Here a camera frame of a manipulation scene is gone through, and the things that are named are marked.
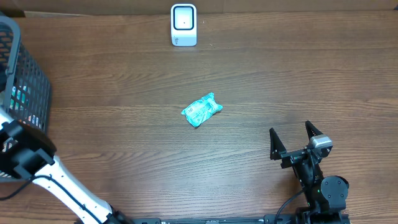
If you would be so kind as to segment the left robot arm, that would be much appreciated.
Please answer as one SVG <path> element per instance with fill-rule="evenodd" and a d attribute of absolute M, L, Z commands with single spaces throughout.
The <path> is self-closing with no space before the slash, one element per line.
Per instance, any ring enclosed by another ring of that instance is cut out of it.
<path fill-rule="evenodd" d="M 63 202 L 82 223 L 132 223 L 123 213 L 89 191 L 55 155 L 53 142 L 39 129 L 11 118 L 1 109 L 1 178 L 25 180 L 8 200 L 33 183 Z"/>

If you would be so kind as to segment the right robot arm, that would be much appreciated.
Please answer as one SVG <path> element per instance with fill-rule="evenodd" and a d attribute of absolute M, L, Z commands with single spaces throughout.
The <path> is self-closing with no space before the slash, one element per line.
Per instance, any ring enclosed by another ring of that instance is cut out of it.
<path fill-rule="evenodd" d="M 305 122 L 308 144 L 296 151 L 288 152 L 271 128 L 270 159 L 281 161 L 281 168 L 293 168 L 301 191 L 291 196 L 275 215 L 265 215 L 265 223 L 343 224 L 349 223 L 349 216 L 341 213 L 346 208 L 349 182 L 338 175 L 323 176 L 320 163 L 332 150 L 333 141 L 319 131 L 310 121 Z M 299 195 L 304 195 L 306 207 L 297 208 L 294 214 L 283 215 L 283 209 Z"/>

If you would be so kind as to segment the orange Kleenex tissue pack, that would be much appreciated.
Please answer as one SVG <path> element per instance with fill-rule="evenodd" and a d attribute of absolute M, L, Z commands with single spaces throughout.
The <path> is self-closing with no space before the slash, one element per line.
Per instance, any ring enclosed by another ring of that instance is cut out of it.
<path fill-rule="evenodd" d="M 31 122 L 34 126 L 41 128 L 41 123 L 39 117 L 36 115 L 30 115 L 28 117 L 29 122 Z"/>

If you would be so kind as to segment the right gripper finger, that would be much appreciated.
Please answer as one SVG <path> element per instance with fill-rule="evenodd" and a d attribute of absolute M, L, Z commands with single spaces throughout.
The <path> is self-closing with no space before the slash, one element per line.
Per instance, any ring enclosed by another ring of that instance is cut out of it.
<path fill-rule="evenodd" d="M 322 135 L 322 132 L 319 131 L 309 120 L 305 122 L 305 128 L 309 139 Z"/>
<path fill-rule="evenodd" d="M 282 155 L 287 152 L 285 146 L 283 145 L 282 141 L 280 140 L 274 128 L 270 128 L 269 134 L 270 134 L 270 143 L 271 143 L 270 159 L 271 160 L 282 159 Z"/>

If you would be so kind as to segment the teal wet wipes pack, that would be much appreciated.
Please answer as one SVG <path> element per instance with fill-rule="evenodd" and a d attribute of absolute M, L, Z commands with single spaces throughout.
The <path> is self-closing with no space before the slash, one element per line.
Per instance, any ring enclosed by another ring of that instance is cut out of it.
<path fill-rule="evenodd" d="M 210 92 L 183 109 L 181 115 L 184 115 L 193 127 L 199 127 L 215 113 L 223 109 L 223 106 L 218 104 L 214 97 L 214 93 Z"/>

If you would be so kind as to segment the teal Kleenex tissue pack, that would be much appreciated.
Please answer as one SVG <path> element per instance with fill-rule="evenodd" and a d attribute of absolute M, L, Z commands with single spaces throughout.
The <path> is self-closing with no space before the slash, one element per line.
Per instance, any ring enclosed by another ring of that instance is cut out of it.
<path fill-rule="evenodd" d="M 24 111 L 29 105 L 29 95 L 31 88 L 27 86 L 20 86 L 22 89 L 18 89 L 16 86 L 12 87 L 11 100 L 9 104 L 10 110 Z"/>

